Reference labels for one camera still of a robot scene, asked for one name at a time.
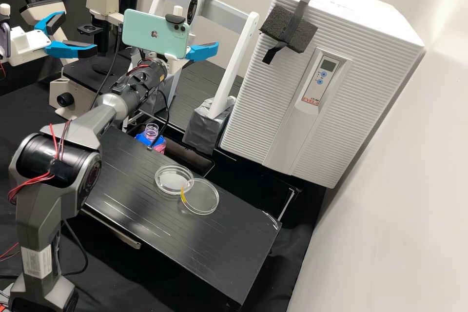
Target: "label sticker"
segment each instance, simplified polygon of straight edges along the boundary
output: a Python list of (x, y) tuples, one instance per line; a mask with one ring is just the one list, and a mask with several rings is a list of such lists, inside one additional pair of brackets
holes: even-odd
[(42, 251), (21, 247), (24, 274), (43, 279), (52, 272), (52, 250), (47, 246)]

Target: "blue bracket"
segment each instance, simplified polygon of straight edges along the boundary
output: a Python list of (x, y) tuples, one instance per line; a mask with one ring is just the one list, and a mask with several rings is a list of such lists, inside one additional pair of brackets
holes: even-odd
[(61, 42), (53, 41), (49, 46), (44, 48), (47, 55), (59, 59), (83, 59), (94, 56), (98, 53), (98, 47), (94, 44), (84, 44), (84, 46), (73, 45), (72, 41)]
[(203, 45), (192, 45), (190, 51), (185, 58), (192, 61), (203, 61), (207, 58), (215, 56), (218, 53), (218, 42), (213, 42)]
[[(36, 23), (34, 29), (42, 31), (45, 35), (53, 35), (65, 22), (65, 12), (59, 11), (48, 15)], [(44, 48), (46, 54), (59, 59), (88, 58), (98, 53), (98, 47), (94, 44), (76, 41), (52, 41)]]

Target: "petri dish lid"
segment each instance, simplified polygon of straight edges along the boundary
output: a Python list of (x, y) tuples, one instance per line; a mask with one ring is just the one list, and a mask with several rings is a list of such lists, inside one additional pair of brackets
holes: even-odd
[(197, 215), (209, 215), (219, 204), (218, 190), (206, 179), (189, 180), (189, 188), (180, 193), (183, 204)]
[(189, 191), (194, 175), (188, 168), (180, 165), (166, 165), (160, 167), (155, 173), (155, 182), (158, 188), (169, 195), (180, 195), (180, 189)]

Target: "black foam block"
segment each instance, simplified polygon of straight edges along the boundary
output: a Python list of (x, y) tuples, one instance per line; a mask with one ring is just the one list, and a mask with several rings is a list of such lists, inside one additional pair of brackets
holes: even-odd
[(293, 12), (277, 5), (271, 10), (260, 31), (275, 40), (284, 41), (291, 50), (303, 53), (317, 31), (317, 27), (300, 19), (296, 30), (288, 40), (285, 38), (285, 33), (288, 31), (293, 16)]

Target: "control panel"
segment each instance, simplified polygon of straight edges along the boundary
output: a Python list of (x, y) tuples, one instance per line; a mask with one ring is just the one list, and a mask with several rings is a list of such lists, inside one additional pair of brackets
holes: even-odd
[(335, 58), (326, 55), (322, 56), (301, 100), (318, 106), (339, 64), (340, 61)]

